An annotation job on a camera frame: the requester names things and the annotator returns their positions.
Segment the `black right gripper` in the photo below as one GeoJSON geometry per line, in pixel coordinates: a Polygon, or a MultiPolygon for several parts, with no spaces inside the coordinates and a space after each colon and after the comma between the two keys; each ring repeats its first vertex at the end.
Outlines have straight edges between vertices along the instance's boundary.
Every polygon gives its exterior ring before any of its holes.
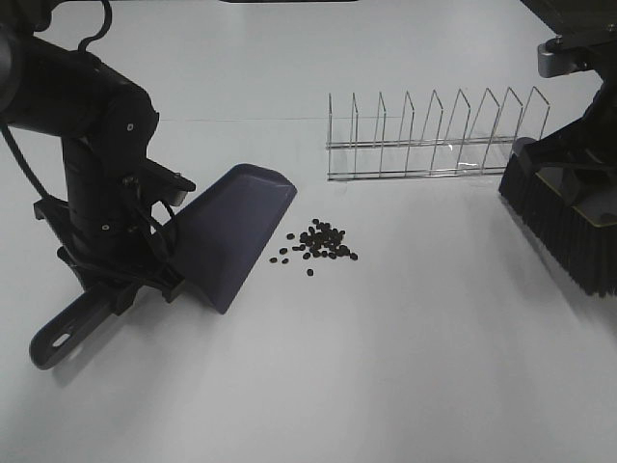
{"type": "Polygon", "coordinates": [[[534,171],[560,168],[558,191],[578,203],[616,185],[616,76],[603,79],[584,114],[535,142],[529,149],[534,171]]]}

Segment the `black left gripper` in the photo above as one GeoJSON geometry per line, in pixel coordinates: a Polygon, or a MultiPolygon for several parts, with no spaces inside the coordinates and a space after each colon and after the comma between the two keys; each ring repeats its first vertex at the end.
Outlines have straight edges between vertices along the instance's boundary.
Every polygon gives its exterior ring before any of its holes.
{"type": "Polygon", "coordinates": [[[172,302],[183,290],[184,277],[172,258],[179,241],[175,217],[160,224],[151,215],[139,184],[139,166],[120,177],[105,173],[102,161],[77,139],[62,142],[67,198],[50,196],[34,205],[61,242],[58,256],[81,286],[102,284],[117,292],[115,312],[125,311],[143,286],[158,289],[172,302]]]}

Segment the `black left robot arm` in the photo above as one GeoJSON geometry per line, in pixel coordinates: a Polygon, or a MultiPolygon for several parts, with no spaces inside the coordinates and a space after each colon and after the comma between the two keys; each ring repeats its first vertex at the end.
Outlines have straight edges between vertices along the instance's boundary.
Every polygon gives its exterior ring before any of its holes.
{"type": "Polygon", "coordinates": [[[148,158],[159,115],[142,87],[91,53],[88,39],[66,50],[40,38],[54,9],[52,1],[1,5],[2,135],[38,189],[36,217],[84,289],[100,289],[120,308],[143,286],[173,300],[184,284],[172,264],[178,225],[160,224],[151,210],[173,210],[195,186],[148,158]],[[41,187],[14,128],[61,140],[64,199],[41,187]]]}

